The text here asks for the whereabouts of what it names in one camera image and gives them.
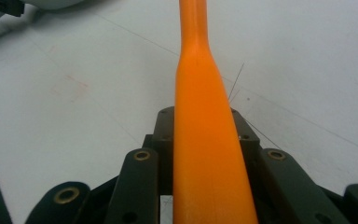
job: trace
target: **orange tube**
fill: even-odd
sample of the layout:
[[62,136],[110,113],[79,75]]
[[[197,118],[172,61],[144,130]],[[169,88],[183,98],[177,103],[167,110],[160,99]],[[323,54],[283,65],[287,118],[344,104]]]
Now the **orange tube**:
[[208,44],[206,0],[180,0],[173,222],[257,223],[234,120]]

